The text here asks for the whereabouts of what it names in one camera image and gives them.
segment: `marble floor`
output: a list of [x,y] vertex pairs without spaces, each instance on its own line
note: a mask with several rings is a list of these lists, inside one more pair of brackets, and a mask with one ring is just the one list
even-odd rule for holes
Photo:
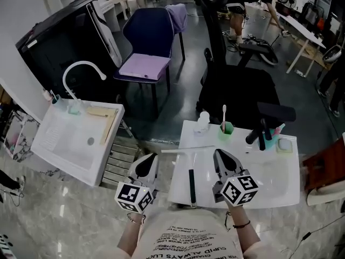
[[[149,143],[152,151],[175,146]],[[158,174],[159,194],[153,208],[167,208],[169,181],[174,168],[175,156],[160,155]],[[24,197],[18,207],[6,196],[0,203],[0,233],[7,234],[17,258],[112,258],[125,223],[126,212],[114,201],[115,191],[101,187],[89,187],[68,176],[49,176],[34,171],[32,161],[17,163],[0,150],[0,169],[12,178],[25,175]],[[301,168],[301,189],[304,169]],[[302,237],[327,225],[341,216],[343,200],[309,207],[301,192],[298,205],[252,209],[247,213],[260,238],[270,242],[290,258]],[[225,210],[214,210],[222,222]],[[300,244],[293,259],[332,258],[334,245],[345,231],[345,218],[327,228],[312,233]],[[229,238],[239,243],[236,231],[229,231]]]

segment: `sock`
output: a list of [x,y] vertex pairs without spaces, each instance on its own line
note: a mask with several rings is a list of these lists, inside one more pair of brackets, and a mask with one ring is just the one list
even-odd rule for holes
[[235,29],[234,28],[231,28],[230,27],[230,36],[235,36],[236,35],[236,32],[235,32]]
[[237,36],[237,43],[238,44],[242,44],[243,43],[242,36]]

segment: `purple cloth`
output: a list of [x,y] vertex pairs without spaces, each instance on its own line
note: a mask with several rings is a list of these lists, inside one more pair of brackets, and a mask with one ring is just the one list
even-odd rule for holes
[[187,27],[187,9],[185,8],[185,5],[168,5],[165,8],[171,17],[175,34],[183,32]]
[[123,76],[159,80],[168,66],[170,58],[149,56],[148,54],[132,54],[119,69]]

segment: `sink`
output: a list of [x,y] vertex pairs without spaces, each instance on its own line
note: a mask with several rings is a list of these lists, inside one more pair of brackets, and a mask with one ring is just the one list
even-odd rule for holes
[[125,109],[122,105],[83,101],[86,106],[114,108],[118,112],[105,144],[100,145],[107,118],[72,115],[52,105],[41,123],[31,150],[55,167],[91,185],[99,185]]
[[[244,205],[246,208],[272,208],[299,203],[300,173],[296,137],[280,135],[292,142],[293,153],[277,153],[275,147],[260,151],[257,142],[245,142],[250,133],[247,129],[235,128],[225,141],[218,138],[218,125],[210,125],[203,136],[195,135],[195,122],[184,121],[179,148],[214,146],[198,151],[193,157],[197,205],[201,207],[226,208],[225,202],[215,203],[212,187],[218,181],[213,162],[213,153],[221,148],[234,155],[248,169],[259,186],[255,198]],[[168,200],[190,204],[187,157],[179,154],[175,163]]]

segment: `shorts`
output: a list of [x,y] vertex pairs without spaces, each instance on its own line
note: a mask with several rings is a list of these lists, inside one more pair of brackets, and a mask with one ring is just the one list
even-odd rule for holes
[[245,12],[244,2],[228,1],[226,7],[229,11],[243,15]]

